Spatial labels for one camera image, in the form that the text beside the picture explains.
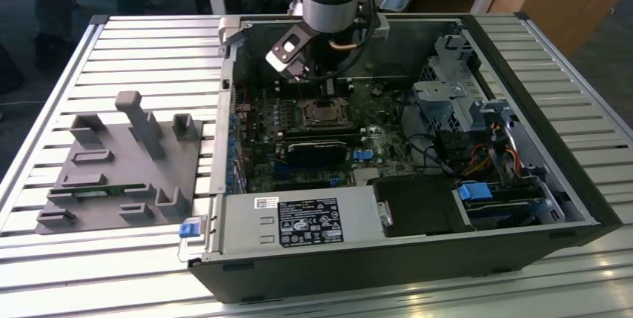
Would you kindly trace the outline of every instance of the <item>blue latch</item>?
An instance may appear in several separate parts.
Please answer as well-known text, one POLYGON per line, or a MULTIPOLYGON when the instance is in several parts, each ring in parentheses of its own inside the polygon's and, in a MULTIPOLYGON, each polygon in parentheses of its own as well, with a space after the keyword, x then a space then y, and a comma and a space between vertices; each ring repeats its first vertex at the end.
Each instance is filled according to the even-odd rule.
POLYGON ((490 188, 487 184, 483 182, 469 182, 461 185, 457 189, 457 193, 459 194, 459 198, 462 201, 477 201, 479 199, 490 199, 493 198, 493 194, 490 192, 490 188))
POLYGON ((180 238, 193 238, 200 235, 200 223, 181 223, 180 232, 177 233, 180 238))
POLYGON ((364 160, 371 160, 374 157, 374 150, 354 150, 352 152, 352 159, 364 161, 364 160))

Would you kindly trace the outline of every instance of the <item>green circuit board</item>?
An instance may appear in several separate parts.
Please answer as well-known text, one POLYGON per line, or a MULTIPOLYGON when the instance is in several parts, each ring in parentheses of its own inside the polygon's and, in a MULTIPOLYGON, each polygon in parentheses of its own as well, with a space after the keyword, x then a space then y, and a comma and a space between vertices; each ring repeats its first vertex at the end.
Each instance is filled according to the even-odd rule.
POLYGON ((251 122, 256 131, 251 131, 246 140, 251 153, 248 192, 354 186, 352 173, 362 168, 375 168, 380 176, 415 172, 396 117, 402 91, 372 93, 378 93, 372 82, 354 82, 354 92, 340 100, 355 125, 358 142, 346 148, 344 161, 327 166, 292 166, 280 154, 287 142, 276 134, 300 129, 306 100, 262 97, 254 102, 258 111, 251 115, 251 122), (371 158, 355 159, 354 154, 367 151, 371 158))

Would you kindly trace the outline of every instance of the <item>sticker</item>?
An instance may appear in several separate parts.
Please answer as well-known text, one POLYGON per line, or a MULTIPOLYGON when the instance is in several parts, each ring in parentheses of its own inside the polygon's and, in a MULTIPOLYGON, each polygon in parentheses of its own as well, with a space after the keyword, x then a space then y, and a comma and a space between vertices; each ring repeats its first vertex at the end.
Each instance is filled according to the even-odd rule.
POLYGON ((284 248, 343 242, 340 213, 335 198, 279 202, 279 243, 284 248))
POLYGON ((276 208, 279 197, 258 197, 255 198, 255 209, 276 208))

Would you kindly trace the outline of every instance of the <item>motherboard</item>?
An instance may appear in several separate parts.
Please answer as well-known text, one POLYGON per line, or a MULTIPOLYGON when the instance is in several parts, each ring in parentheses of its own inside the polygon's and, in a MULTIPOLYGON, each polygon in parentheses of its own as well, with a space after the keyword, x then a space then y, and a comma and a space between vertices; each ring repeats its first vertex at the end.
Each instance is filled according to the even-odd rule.
POLYGON ((347 97, 331 99, 282 99, 264 90, 238 106, 247 192, 364 185, 415 172, 398 124, 402 91, 371 80, 350 86, 347 97))

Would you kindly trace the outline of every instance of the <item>barcode sticker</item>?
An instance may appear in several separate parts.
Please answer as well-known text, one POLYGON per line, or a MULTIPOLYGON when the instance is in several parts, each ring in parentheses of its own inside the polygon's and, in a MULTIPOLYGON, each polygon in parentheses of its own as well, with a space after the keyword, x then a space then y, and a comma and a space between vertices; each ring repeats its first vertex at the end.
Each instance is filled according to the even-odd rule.
POLYGON ((255 198, 255 209, 276 208, 279 197, 258 197, 255 198))

